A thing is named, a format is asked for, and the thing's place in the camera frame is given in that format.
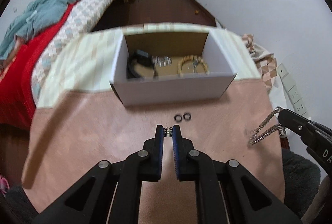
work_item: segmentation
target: white cardboard box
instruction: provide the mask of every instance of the white cardboard box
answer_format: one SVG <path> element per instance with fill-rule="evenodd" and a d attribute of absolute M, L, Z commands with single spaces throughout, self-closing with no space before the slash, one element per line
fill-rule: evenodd
<path fill-rule="evenodd" d="M 221 50 L 220 42 L 224 40 L 217 40 L 211 33 L 171 33 L 143 33 L 122 36 L 120 39 L 114 56 L 110 83 L 124 106 L 217 99 L 234 79 L 236 72 Z M 158 56 L 172 57 L 173 51 L 174 55 L 183 57 L 188 54 L 198 55 L 200 51 L 210 73 L 127 79 L 128 51 L 141 49 L 156 56 L 158 47 L 162 47 Z"/>

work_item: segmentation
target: light blue blanket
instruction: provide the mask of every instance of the light blue blanket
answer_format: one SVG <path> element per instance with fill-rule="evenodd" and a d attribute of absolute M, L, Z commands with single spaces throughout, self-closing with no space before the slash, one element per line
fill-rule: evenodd
<path fill-rule="evenodd" d="M 35 0 L 27 6 L 8 27 L 0 45 L 0 59 L 6 59 L 12 51 L 14 36 L 31 40 L 45 28 L 58 23 L 68 8 L 68 4 L 78 0 Z"/>

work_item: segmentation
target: ring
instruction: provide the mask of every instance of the ring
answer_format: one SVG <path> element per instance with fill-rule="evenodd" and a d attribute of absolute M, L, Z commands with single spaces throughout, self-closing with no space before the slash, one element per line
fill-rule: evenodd
<path fill-rule="evenodd" d="M 177 123 L 182 122 L 182 115 L 180 115 L 180 114 L 176 114 L 176 115 L 174 116 L 174 120 L 175 120 L 175 122 L 177 122 Z"/>
<path fill-rule="evenodd" d="M 191 120 L 191 113 L 184 113 L 183 114 L 183 119 L 185 120 L 185 121 L 190 121 Z"/>
<path fill-rule="evenodd" d="M 179 63 L 178 63 L 178 74 L 182 74 L 182 66 L 183 66 L 184 63 L 186 63 L 188 61 L 193 61 L 193 64 L 195 66 L 197 66 L 198 64 L 201 64 L 203 66 L 203 69 L 204 69 L 205 73 L 209 73 L 208 65 L 202 59 L 201 56 L 190 55 L 190 56 L 185 56 L 183 59 L 181 59 L 179 61 Z"/>

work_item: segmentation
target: power outlet panel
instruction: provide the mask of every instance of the power outlet panel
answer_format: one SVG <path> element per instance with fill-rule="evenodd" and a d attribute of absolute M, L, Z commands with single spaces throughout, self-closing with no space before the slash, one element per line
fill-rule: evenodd
<path fill-rule="evenodd" d="M 292 87 L 290 91 L 288 91 L 288 96 L 290 101 L 295 104 L 297 101 L 301 99 L 301 95 L 298 91 L 298 88 L 296 86 Z"/>
<path fill-rule="evenodd" d="M 281 63 L 277 67 L 277 73 L 279 74 L 280 78 L 283 79 L 288 74 L 288 71 L 286 70 L 285 66 Z"/>
<path fill-rule="evenodd" d="M 303 115 L 307 112 L 307 108 L 305 107 L 303 100 L 300 99 L 298 102 L 294 103 L 294 110 L 299 115 Z"/>
<path fill-rule="evenodd" d="M 295 87 L 295 81 L 290 73 L 286 74 L 286 76 L 281 79 L 281 82 L 283 83 L 283 87 L 285 88 L 286 92 Z"/>
<path fill-rule="evenodd" d="M 290 102 L 294 108 L 294 111 L 299 115 L 303 115 L 309 118 L 309 113 L 304 105 L 302 96 L 296 87 L 295 81 L 291 74 L 286 70 L 285 66 L 281 63 L 277 68 L 278 75 L 283 83 L 283 88 L 287 92 Z"/>

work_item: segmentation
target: jewelry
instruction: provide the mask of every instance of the jewelry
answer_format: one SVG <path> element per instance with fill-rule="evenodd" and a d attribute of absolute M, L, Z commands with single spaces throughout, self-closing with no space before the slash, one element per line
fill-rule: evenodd
<path fill-rule="evenodd" d="M 168 56 L 164 56 L 164 57 L 154 56 L 152 58 L 152 60 L 153 60 L 153 63 L 159 67 L 167 67 L 167 66 L 172 65 L 172 59 Z"/>
<path fill-rule="evenodd" d="M 177 123 L 182 122 L 182 115 L 180 115 L 180 114 L 176 114 L 176 115 L 174 116 L 174 120 L 175 120 L 175 122 L 177 122 Z"/>
<path fill-rule="evenodd" d="M 136 50 L 127 60 L 127 79 L 141 78 L 142 76 L 134 70 L 134 60 L 137 64 L 153 69 L 153 77 L 158 76 L 156 72 L 156 66 L 152 61 L 152 56 L 142 50 Z"/>
<path fill-rule="evenodd" d="M 282 107 L 278 106 L 276 107 L 272 113 L 270 113 L 264 121 L 258 126 L 258 128 L 254 129 L 252 131 L 253 135 L 250 137 L 249 144 L 254 145 L 260 142 L 261 140 L 264 140 L 266 137 L 274 133 L 275 131 L 279 132 L 279 135 L 285 135 L 286 130 L 285 127 L 282 126 L 281 124 L 275 124 L 269 129 L 267 129 L 265 132 L 263 132 L 261 135 L 258 135 L 259 131 L 266 126 L 266 124 L 273 118 L 275 114 L 280 113 L 283 110 Z"/>
<path fill-rule="evenodd" d="M 188 61 L 192 61 L 193 62 L 193 65 L 192 65 L 192 68 L 194 69 L 193 70 L 193 73 L 196 73 L 196 68 L 198 66 L 198 64 L 202 64 L 203 66 L 203 69 L 205 71 L 205 73 L 208 73 L 209 72 L 209 68 L 208 68 L 208 65 L 206 64 L 206 62 L 202 59 L 201 56 L 194 56 L 194 55 L 190 55 L 190 56 L 185 56 L 183 59 L 181 59 L 179 61 L 179 64 L 178 64 L 178 74 L 182 74 L 182 66 L 184 63 L 188 62 Z"/>
<path fill-rule="evenodd" d="M 183 114 L 183 119 L 185 121 L 190 121 L 191 120 L 191 113 L 188 113 L 188 112 L 184 113 Z"/>

